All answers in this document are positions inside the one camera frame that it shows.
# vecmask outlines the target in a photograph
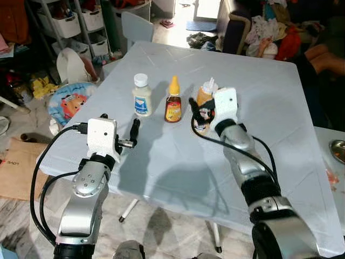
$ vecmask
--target chair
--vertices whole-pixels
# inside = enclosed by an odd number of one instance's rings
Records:
[[[134,45],[137,40],[152,42],[154,26],[151,22],[135,15],[131,12],[121,14],[122,33],[127,39],[127,50]],[[119,60],[103,66],[104,78],[117,66]]]

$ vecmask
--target floor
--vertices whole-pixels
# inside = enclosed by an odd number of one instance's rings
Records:
[[[186,37],[197,33],[187,31],[185,23],[193,16],[194,8],[177,6],[173,19],[175,26],[166,29],[154,19],[154,42],[189,47]],[[0,136],[0,159],[4,158],[10,137],[29,133],[39,142],[49,142],[52,138],[48,130],[47,99],[33,100],[28,104],[30,114],[20,114],[14,109],[0,105],[0,115],[10,119],[6,135]],[[56,233],[59,220],[69,198],[70,183],[60,179],[51,188],[45,200],[47,222]],[[148,259],[192,258],[199,253],[211,253],[221,258],[252,258],[251,237],[237,231],[220,227],[223,252],[217,254],[211,226],[203,219],[169,212],[146,202],[139,202],[124,223],[119,216],[131,202],[131,198],[109,194],[103,204],[103,219],[93,258],[111,259],[117,246],[125,240],[141,242]],[[39,233],[29,217],[28,201],[0,198],[0,243],[15,251],[19,258],[52,258],[53,247]]]

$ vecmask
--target label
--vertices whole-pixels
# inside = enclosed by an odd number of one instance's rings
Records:
[[[165,118],[171,122],[179,121],[181,118],[181,103],[176,101],[168,103]]]
[[[136,113],[147,114],[148,110],[147,110],[146,99],[136,96],[134,98],[134,108],[135,108]]]

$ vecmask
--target honey bottle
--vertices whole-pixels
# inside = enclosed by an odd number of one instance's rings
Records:
[[[166,122],[178,122],[181,120],[180,85],[177,76],[173,76],[169,85],[169,96],[165,102],[164,119]]]

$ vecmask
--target white plastic chair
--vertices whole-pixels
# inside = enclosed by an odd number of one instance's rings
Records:
[[[122,33],[127,39],[127,50],[129,50],[137,40],[152,42],[154,31],[153,23],[131,12],[123,12],[121,21]]]

